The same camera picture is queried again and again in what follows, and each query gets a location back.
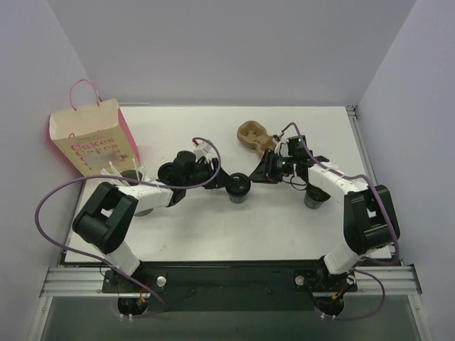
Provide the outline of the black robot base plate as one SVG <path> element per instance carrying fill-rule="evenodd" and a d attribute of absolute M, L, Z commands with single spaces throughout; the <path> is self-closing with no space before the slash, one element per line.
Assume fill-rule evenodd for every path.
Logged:
<path fill-rule="evenodd" d="M 102 292 L 117 294 L 121 313 L 294 312 L 339 314 L 355 292 L 353 273 L 330 275 L 320 260 L 145 261 L 131 282 L 108 270 Z"/>

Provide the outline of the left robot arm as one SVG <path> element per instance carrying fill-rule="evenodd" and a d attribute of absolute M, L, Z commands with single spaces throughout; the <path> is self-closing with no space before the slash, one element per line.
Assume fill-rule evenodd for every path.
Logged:
<path fill-rule="evenodd" d="M 230 189 L 235 184 L 217 158 L 207 161 L 190 151 L 181 151 L 162 165 L 158 176 L 150 186 L 100 183 L 73 221 L 73 231 L 121 271 L 119 284 L 129 292 L 138 291 L 144 283 L 144 273 L 138 270 L 141 262 L 125 242 L 132 218 L 176 205 L 184 199 L 186 187 Z"/>

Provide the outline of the dark transparent coffee cup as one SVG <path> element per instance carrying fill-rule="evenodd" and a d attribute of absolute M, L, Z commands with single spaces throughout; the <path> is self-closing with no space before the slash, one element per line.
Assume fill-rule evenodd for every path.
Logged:
<path fill-rule="evenodd" d="M 228 191 L 229 199 L 235 204 L 243 203 L 246 200 L 247 192 L 243 191 L 240 193 Z"/>

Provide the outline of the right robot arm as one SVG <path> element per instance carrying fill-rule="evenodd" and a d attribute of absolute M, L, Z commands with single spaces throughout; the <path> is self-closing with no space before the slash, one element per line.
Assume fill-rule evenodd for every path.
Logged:
<path fill-rule="evenodd" d="M 327 158 L 315 156 L 306 139 L 294 136 L 267 149 L 250 174 L 253 183 L 277 184 L 285 177 L 306 183 L 304 202 L 312 209 L 334 199 L 343 208 L 343 238 L 323 257 L 323 267 L 316 270 L 317 285 L 330 290 L 372 252 L 394 244 L 400 237 L 390 191 L 373 185 L 364 175 L 350 177 Z"/>

